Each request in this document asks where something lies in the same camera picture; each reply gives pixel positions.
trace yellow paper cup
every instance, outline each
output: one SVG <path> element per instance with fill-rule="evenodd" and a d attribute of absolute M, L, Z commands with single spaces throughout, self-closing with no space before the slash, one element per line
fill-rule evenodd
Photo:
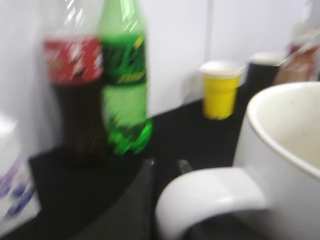
<path fill-rule="evenodd" d="M 243 70 L 244 67 L 228 61 L 211 61 L 200 68 L 204 80 L 205 117 L 223 120 L 234 112 Z"/>

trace white wall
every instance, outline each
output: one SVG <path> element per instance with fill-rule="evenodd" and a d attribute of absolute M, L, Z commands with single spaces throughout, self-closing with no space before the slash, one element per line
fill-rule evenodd
<path fill-rule="evenodd" d="M 39 58 L 40 1 L 0 0 L 0 111 L 19 120 L 29 154 L 52 148 L 61 135 Z M 282 50 L 302 0 L 140 2 L 148 23 L 149 113 L 156 115 L 202 96 L 197 69 L 205 59 L 243 63 L 256 51 Z"/>
<path fill-rule="evenodd" d="M 254 53 L 285 51 L 304 0 L 215 0 L 211 59 L 245 64 Z"/>
<path fill-rule="evenodd" d="M 311 1 L 309 22 L 313 25 L 320 26 L 320 0 Z"/>

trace plastic bottle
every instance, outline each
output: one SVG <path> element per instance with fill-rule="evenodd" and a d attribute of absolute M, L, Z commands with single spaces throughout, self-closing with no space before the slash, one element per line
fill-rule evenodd
<path fill-rule="evenodd" d="M 62 113 L 67 160 L 90 165 L 107 153 L 101 115 L 102 48 L 99 19 L 88 1 L 46 0 L 44 55 Z"/>
<path fill-rule="evenodd" d="M 139 153 L 152 134 L 147 117 L 145 26 L 134 0 L 107 0 L 99 24 L 105 121 L 114 152 Z"/>
<path fill-rule="evenodd" d="M 318 27 L 307 23 L 298 23 L 295 26 L 288 57 L 280 67 L 274 84 L 316 81 L 319 34 Z"/>

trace white mug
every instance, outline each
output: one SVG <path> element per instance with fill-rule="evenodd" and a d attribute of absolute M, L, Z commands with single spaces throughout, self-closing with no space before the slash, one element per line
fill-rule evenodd
<path fill-rule="evenodd" d="M 176 178 L 155 211 L 165 240 L 225 213 L 270 239 L 320 240 L 320 82 L 273 86 L 254 96 L 233 167 Z"/>

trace red label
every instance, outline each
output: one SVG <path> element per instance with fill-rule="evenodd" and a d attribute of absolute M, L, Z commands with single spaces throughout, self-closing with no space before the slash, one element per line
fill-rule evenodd
<path fill-rule="evenodd" d="M 98 37 L 45 40 L 44 54 L 51 82 L 55 84 L 85 84 L 103 73 Z"/>

